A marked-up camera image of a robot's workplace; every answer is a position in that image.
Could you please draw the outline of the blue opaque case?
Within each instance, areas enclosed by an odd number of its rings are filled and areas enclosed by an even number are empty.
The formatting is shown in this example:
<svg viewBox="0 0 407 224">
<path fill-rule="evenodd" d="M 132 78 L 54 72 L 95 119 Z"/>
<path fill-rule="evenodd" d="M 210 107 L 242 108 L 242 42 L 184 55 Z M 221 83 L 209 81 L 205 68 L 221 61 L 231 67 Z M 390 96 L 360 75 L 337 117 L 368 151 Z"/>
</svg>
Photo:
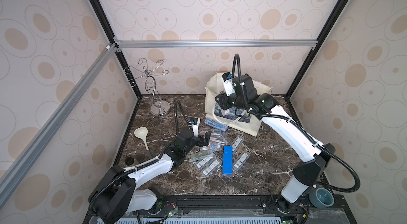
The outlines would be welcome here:
<svg viewBox="0 0 407 224">
<path fill-rule="evenodd" d="M 233 147 L 232 146 L 224 146 L 223 148 L 223 169 L 222 173 L 225 175 L 232 174 L 232 164 L 233 164 Z"/>
</svg>

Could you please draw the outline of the clear case small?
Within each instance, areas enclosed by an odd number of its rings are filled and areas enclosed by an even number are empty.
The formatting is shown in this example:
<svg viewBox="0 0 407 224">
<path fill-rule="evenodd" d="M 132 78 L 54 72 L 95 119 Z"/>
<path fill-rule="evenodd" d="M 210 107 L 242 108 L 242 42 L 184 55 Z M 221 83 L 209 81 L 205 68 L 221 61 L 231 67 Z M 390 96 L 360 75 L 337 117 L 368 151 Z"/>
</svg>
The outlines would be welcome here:
<svg viewBox="0 0 407 224">
<path fill-rule="evenodd" d="M 232 169 L 235 171 L 239 171 L 244 164 L 248 161 L 249 157 L 250 157 L 251 153 L 248 150 L 245 150 L 244 152 L 242 152 L 234 161 L 234 163 L 232 164 Z"/>
</svg>

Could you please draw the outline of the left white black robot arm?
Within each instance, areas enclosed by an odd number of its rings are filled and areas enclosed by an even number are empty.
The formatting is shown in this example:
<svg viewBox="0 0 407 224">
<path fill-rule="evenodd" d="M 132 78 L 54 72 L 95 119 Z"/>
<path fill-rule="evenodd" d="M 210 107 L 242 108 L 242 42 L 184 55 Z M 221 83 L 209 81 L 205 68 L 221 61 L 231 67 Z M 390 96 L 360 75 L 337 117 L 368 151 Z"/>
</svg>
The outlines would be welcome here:
<svg viewBox="0 0 407 224">
<path fill-rule="evenodd" d="M 155 189 L 139 187 L 179 167 L 194 147 L 209 145 L 210 133 L 199 136 L 193 131 L 196 123 L 190 119 L 186 122 L 183 129 L 176 124 L 174 140 L 158 156 L 125 169 L 119 165 L 109 168 L 89 196 L 88 214 L 99 217 L 105 224 L 114 224 L 128 212 L 160 213 L 162 195 Z"/>
</svg>

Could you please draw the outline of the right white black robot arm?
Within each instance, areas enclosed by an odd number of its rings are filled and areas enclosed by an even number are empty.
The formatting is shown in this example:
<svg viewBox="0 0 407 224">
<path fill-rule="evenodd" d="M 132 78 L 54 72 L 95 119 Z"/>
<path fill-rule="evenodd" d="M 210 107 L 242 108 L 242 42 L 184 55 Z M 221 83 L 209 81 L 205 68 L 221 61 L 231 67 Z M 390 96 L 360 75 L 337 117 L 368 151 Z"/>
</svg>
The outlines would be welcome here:
<svg viewBox="0 0 407 224">
<path fill-rule="evenodd" d="M 340 157 L 335 155 L 335 147 L 323 144 L 309 134 L 290 117 L 278 101 L 268 93 L 258 94 L 252 78 L 242 74 L 240 56 L 233 59 L 232 71 L 222 75 L 224 92 L 215 97 L 216 103 L 223 110 L 236 108 L 248 116 L 254 116 L 277 132 L 297 153 L 299 164 L 285 187 L 274 199 L 275 205 L 282 212 L 289 212 L 296 201 L 315 185 L 329 189 L 353 193 L 359 190 L 361 182 L 356 171 Z M 347 169 L 354 179 L 350 188 L 339 188 L 318 179 L 335 160 Z"/>
</svg>

